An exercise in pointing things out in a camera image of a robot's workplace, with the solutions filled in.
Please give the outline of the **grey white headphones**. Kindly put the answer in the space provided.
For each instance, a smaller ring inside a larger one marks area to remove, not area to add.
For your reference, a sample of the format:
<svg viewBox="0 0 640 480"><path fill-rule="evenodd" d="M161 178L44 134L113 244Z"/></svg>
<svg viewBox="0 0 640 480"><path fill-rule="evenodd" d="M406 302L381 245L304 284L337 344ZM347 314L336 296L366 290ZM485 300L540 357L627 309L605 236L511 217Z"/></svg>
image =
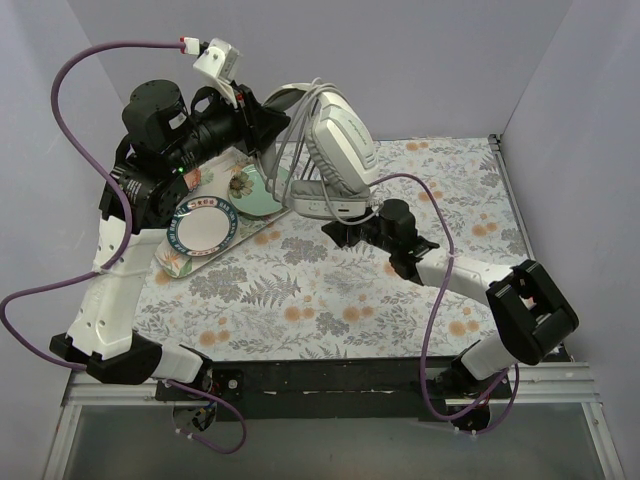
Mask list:
<svg viewBox="0 0 640 480"><path fill-rule="evenodd" d="M370 220L377 213L370 187L379 163L360 117L334 84L319 78L272 94L280 92L286 110L295 111L282 143L256 158L266 190L302 217L345 225Z"/></svg>

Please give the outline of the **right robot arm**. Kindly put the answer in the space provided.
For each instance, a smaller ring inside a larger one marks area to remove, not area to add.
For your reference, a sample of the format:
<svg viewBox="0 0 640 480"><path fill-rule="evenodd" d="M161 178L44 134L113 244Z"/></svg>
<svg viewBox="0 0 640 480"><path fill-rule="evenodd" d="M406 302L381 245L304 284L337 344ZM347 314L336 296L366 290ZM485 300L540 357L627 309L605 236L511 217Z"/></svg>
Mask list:
<svg viewBox="0 0 640 480"><path fill-rule="evenodd" d="M427 380L442 392L475 397L496 374L515 363L536 365L573 333L579 319L545 268L528 259L516 266L454 257L426 240L402 200L385 201L371 219L347 226L332 221L322 228L340 247L360 242L389 255L402 279L447 290L487 306L496 333L466 348L450 366Z"/></svg>

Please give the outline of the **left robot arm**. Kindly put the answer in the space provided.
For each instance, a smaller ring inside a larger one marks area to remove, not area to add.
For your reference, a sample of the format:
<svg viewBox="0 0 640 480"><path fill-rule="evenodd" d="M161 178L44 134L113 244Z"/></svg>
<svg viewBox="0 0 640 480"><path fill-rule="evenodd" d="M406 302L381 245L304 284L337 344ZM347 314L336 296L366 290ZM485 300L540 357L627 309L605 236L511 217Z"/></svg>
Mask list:
<svg viewBox="0 0 640 480"><path fill-rule="evenodd" d="M75 321L50 343L54 354L102 383L173 380L193 400L212 390L204 355L147 339L133 323L163 241L175 242L188 257L207 256L236 234L234 207L218 196L192 197L186 174L231 147L262 154L290 123L284 107L259 102L248 87L234 86L232 94L236 105L203 87L186 104L175 83L152 80L131 93L122 112L127 133L100 201L95 276Z"/></svg>

